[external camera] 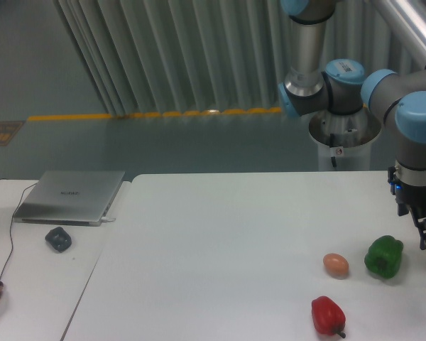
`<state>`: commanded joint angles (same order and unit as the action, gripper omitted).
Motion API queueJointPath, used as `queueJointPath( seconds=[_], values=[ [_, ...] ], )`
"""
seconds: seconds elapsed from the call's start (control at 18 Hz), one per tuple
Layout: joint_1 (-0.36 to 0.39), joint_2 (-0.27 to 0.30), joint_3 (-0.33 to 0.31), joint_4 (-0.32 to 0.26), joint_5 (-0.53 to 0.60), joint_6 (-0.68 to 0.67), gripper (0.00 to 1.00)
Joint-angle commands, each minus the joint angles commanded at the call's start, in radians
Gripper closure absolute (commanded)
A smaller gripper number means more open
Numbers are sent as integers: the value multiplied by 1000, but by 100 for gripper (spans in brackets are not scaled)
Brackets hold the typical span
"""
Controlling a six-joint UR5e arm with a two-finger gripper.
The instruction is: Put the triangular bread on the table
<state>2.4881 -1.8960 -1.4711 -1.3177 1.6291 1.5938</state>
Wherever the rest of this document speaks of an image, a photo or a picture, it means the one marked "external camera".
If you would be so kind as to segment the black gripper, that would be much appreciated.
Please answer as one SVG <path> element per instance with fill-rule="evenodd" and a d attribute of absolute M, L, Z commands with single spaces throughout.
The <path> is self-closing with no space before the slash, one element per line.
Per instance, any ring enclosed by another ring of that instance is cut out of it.
<path fill-rule="evenodd" d="M 391 166 L 388 183 L 395 196 L 398 216 L 412 215 L 420 235 L 420 249 L 426 250 L 426 170 Z"/>

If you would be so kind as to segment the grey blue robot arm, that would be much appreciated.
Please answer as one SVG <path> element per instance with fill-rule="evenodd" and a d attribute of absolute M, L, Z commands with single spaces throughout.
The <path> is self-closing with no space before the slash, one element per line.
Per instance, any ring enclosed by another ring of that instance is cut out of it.
<path fill-rule="evenodd" d="M 421 70 L 409 75 L 382 69 L 367 75 L 349 59 L 320 68 L 327 21 L 335 1 L 283 1 L 292 23 L 290 71 L 279 84 L 284 112 L 312 115 L 310 133 L 334 150 L 373 140 L 381 128 L 395 139 L 388 169 L 399 215 L 411 215 L 426 249 L 426 7 L 419 1 L 375 1 L 373 6 Z"/>

